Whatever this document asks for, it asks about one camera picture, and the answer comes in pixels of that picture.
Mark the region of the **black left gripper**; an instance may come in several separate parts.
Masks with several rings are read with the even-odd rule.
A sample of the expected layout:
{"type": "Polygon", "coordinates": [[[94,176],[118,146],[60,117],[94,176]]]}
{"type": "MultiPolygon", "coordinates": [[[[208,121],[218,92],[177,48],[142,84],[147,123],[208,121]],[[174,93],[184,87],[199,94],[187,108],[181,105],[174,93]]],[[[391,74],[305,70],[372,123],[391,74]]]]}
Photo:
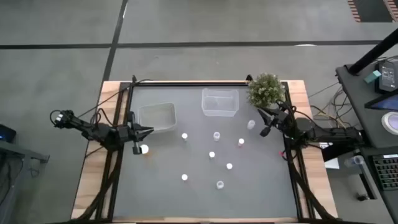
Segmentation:
{"type": "Polygon", "coordinates": [[[119,140],[121,143],[133,142],[133,154],[142,154],[142,149],[138,146],[141,139],[151,134],[154,130],[153,127],[143,126],[136,122],[134,112],[130,111],[126,115],[127,124],[118,127],[119,140]]]}

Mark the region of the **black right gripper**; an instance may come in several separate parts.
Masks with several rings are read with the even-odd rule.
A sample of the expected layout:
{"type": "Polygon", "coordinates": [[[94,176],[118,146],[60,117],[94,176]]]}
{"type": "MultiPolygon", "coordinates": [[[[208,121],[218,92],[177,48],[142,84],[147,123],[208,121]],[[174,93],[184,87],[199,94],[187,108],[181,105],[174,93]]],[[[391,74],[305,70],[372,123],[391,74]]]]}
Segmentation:
{"type": "Polygon", "coordinates": [[[265,127],[261,130],[260,136],[266,137],[271,128],[274,127],[292,138],[294,135],[294,116],[292,108],[287,104],[278,104],[277,108],[260,108],[257,110],[264,121],[265,127]]]}

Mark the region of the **white opaque plastic bin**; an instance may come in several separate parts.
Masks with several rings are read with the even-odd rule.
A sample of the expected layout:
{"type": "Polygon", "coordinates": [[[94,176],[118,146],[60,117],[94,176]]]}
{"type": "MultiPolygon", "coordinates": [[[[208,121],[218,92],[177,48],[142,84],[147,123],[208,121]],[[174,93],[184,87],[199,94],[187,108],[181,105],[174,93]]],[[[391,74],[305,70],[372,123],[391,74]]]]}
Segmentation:
{"type": "Polygon", "coordinates": [[[138,120],[141,126],[152,127],[154,133],[173,131],[177,125],[175,105],[160,103],[141,106],[138,109],[138,120]]]}

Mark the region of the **clear plastic bin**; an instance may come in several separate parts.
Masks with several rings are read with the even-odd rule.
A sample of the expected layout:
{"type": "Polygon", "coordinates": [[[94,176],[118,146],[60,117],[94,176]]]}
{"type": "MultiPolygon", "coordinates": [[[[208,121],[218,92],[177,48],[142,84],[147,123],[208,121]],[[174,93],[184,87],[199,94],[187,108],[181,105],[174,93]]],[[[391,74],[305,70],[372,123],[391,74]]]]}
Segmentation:
{"type": "Polygon", "coordinates": [[[233,117],[239,109],[239,92],[204,88],[201,108],[205,116],[233,117]]]}

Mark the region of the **potted green plant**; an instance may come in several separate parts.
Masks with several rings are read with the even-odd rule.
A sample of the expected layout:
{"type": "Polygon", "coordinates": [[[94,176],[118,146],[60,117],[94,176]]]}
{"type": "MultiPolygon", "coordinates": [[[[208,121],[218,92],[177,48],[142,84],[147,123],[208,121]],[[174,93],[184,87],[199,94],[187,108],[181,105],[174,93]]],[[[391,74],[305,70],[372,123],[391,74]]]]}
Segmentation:
{"type": "Polygon", "coordinates": [[[248,103],[266,108],[285,100],[285,87],[277,75],[262,73],[248,83],[248,103]]]}

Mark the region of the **grey table mat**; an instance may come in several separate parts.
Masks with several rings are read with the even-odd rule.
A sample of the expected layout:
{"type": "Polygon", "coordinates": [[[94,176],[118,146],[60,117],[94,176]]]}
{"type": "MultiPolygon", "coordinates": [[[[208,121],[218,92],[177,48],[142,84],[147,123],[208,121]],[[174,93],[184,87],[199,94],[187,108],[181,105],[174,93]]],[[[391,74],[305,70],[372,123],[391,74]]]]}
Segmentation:
{"type": "Polygon", "coordinates": [[[173,103],[173,131],[148,135],[149,155],[124,147],[114,208],[116,218],[293,218],[297,214],[284,150],[283,135],[264,127],[257,109],[247,102],[247,89],[238,87],[239,109],[233,117],[205,116],[202,87],[138,87],[131,109],[173,103]],[[254,120],[253,129],[247,129],[254,120]],[[214,132],[221,134],[214,141],[214,132]],[[182,134],[187,133],[187,140],[182,134]],[[238,140],[244,139],[243,146],[238,140]],[[209,152],[215,152],[210,159],[209,152]],[[228,170],[227,163],[233,168],[228,170]],[[188,175],[183,181],[182,174],[188,175]],[[216,188],[223,181],[222,189],[216,188]]]}

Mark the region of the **dark grey side desk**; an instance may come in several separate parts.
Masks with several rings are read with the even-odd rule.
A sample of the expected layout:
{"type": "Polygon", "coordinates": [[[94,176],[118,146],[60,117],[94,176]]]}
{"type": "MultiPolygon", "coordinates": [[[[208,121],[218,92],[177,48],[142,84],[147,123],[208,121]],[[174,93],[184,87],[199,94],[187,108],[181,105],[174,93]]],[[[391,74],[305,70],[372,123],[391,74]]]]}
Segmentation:
{"type": "Polygon", "coordinates": [[[364,81],[367,75],[376,70],[377,63],[378,62],[369,64],[358,73],[358,76],[354,76],[348,72],[348,68],[352,65],[344,65],[336,69],[336,76],[365,134],[366,145],[360,148],[361,154],[365,158],[372,178],[377,183],[378,190],[381,193],[382,199],[393,222],[398,224],[398,190],[381,189],[377,181],[376,171],[371,162],[371,156],[398,154],[398,135],[389,133],[381,124],[382,116],[391,112],[391,110],[372,110],[364,107],[367,102],[379,98],[380,96],[389,93],[398,93],[398,88],[389,93],[377,93],[375,92],[375,82],[367,84],[364,81]]]}

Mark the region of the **clear plastic water bottle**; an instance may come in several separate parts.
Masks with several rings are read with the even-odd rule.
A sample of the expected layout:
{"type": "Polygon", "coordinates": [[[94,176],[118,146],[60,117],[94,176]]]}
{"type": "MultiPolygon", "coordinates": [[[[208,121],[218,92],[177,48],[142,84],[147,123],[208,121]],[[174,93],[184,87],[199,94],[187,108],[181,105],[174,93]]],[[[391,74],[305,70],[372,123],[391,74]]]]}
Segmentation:
{"type": "Polygon", "coordinates": [[[346,167],[360,166],[362,164],[364,164],[364,157],[361,155],[350,157],[344,161],[346,167]]]}

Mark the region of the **small teal box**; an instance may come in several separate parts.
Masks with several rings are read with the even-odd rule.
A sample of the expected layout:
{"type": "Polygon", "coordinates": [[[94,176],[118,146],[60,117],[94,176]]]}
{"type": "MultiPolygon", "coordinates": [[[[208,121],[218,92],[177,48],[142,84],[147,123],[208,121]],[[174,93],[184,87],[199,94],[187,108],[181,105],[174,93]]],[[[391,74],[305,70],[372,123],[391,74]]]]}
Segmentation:
{"type": "Polygon", "coordinates": [[[369,84],[376,81],[381,76],[381,73],[378,70],[374,70],[369,75],[364,78],[364,81],[369,84]]]}

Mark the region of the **tablet screen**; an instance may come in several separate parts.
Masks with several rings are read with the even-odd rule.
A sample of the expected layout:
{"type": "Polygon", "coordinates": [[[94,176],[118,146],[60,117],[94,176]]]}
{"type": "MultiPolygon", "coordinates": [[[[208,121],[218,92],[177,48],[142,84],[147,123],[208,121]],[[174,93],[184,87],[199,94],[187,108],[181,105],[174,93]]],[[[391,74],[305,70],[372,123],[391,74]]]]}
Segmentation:
{"type": "Polygon", "coordinates": [[[364,107],[372,110],[398,111],[398,93],[389,93],[380,96],[379,98],[367,102],[364,107]]]}

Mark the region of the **black monitor pole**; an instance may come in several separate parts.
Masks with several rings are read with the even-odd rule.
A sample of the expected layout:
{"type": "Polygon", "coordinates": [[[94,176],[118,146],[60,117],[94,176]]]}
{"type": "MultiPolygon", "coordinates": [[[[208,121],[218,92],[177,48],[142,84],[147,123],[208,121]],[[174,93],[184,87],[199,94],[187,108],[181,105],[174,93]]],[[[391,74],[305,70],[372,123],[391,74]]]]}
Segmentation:
{"type": "Polygon", "coordinates": [[[398,44],[398,28],[389,34],[385,39],[373,47],[368,53],[361,57],[357,62],[348,68],[348,72],[354,76],[371,64],[375,59],[387,52],[390,48],[398,44]]]}

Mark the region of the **round white device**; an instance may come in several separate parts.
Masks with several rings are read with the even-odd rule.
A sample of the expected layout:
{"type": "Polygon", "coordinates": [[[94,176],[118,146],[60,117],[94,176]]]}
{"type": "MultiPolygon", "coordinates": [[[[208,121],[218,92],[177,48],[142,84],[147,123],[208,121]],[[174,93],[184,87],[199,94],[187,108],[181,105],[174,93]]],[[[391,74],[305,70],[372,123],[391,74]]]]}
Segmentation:
{"type": "Polygon", "coordinates": [[[383,128],[393,135],[398,135],[398,112],[388,112],[381,118],[383,128]]]}

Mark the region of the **grey metal cart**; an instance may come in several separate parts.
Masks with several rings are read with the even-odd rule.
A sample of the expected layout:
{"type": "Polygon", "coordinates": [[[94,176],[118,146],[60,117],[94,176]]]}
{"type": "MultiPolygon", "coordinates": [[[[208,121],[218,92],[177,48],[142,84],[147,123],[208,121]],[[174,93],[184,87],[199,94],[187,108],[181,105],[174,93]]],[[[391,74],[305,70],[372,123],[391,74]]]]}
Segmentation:
{"type": "Polygon", "coordinates": [[[29,149],[24,149],[23,147],[6,141],[0,141],[0,151],[16,156],[21,162],[21,166],[14,177],[12,176],[12,168],[8,168],[9,172],[7,173],[7,180],[9,181],[9,184],[6,187],[5,195],[0,199],[0,224],[8,224],[15,207],[17,194],[19,193],[23,181],[29,172],[31,160],[36,159],[40,163],[48,163],[50,156],[29,149]]]}

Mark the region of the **black power adapter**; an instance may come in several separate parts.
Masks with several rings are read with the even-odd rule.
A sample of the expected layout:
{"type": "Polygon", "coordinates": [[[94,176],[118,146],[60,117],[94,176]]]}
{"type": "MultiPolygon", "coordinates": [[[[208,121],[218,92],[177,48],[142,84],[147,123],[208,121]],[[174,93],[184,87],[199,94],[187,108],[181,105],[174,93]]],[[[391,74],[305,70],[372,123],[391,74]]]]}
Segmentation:
{"type": "Polygon", "coordinates": [[[376,70],[381,74],[375,82],[375,92],[389,93],[398,88],[398,68],[395,63],[383,60],[377,63],[376,70]]]}

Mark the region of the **backlit black keyboard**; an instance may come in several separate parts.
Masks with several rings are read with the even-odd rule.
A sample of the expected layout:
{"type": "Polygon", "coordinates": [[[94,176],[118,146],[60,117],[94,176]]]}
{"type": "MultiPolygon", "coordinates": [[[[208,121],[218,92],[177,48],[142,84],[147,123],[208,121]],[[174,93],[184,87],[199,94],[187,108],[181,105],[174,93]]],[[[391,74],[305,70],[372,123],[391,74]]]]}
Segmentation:
{"type": "Polygon", "coordinates": [[[398,190],[398,154],[371,156],[377,181],[383,190],[398,190]]]}

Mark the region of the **black device with blue light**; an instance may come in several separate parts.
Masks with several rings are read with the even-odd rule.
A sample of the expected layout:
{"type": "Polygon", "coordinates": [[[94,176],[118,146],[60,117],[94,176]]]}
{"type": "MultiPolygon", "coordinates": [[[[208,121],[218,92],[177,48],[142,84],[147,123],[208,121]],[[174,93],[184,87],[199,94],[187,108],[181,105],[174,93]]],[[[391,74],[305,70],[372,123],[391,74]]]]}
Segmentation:
{"type": "Polygon", "coordinates": [[[13,143],[16,136],[16,131],[3,124],[0,124],[0,141],[13,143]]]}

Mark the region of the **dark floor mat red border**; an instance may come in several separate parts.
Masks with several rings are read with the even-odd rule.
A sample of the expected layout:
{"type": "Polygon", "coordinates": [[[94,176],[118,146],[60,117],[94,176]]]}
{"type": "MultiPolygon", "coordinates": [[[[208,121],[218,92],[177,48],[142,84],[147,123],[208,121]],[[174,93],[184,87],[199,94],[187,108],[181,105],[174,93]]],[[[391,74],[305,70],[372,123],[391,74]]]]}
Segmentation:
{"type": "Polygon", "coordinates": [[[394,0],[346,0],[355,22],[393,23],[398,20],[394,0]]]}

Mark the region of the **black metal table frame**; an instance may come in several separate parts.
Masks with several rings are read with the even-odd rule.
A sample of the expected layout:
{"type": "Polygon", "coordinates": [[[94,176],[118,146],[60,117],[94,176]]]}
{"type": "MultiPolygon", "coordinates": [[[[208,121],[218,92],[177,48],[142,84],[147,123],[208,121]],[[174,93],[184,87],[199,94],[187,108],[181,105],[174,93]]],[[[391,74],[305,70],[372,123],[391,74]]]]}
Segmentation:
{"type": "MultiPolygon", "coordinates": [[[[138,84],[154,84],[163,85],[165,87],[206,87],[206,86],[239,86],[247,84],[246,80],[182,80],[182,81],[142,81],[138,84]]],[[[310,111],[310,104],[308,101],[307,91],[303,80],[284,80],[286,89],[289,89],[288,99],[293,105],[298,106],[298,110],[306,115],[312,115],[310,111]]],[[[99,102],[104,103],[104,110],[107,116],[113,119],[118,124],[123,123],[123,119],[127,114],[128,99],[132,98],[132,93],[129,89],[122,90],[129,87],[131,81],[105,81],[101,86],[99,94],[99,102]]],[[[106,194],[98,202],[99,208],[96,208],[90,218],[82,222],[94,223],[112,223],[113,221],[120,223],[149,223],[149,222],[292,222],[297,218],[127,218],[117,220],[111,217],[112,209],[116,201],[116,186],[119,183],[119,170],[121,169],[122,153],[106,152],[105,149],[99,149],[99,154],[93,159],[84,159],[83,167],[80,175],[80,182],[76,193],[73,210],[71,214],[71,221],[79,221],[78,218],[89,207],[90,203],[95,199],[98,190],[100,191],[109,175],[113,170],[118,171],[114,174],[115,177],[111,179],[113,182],[109,186],[110,190],[106,190],[106,194]]],[[[320,204],[325,210],[334,217],[338,217],[335,201],[330,187],[330,181],[326,173],[326,167],[323,161],[321,149],[315,146],[306,146],[301,151],[294,151],[292,155],[297,155],[294,159],[294,165],[300,176],[305,179],[308,187],[316,196],[320,204]]],[[[314,205],[307,199],[302,188],[298,184],[293,184],[294,190],[298,193],[298,215],[304,218],[321,218],[320,214],[315,211],[314,205]]]]}

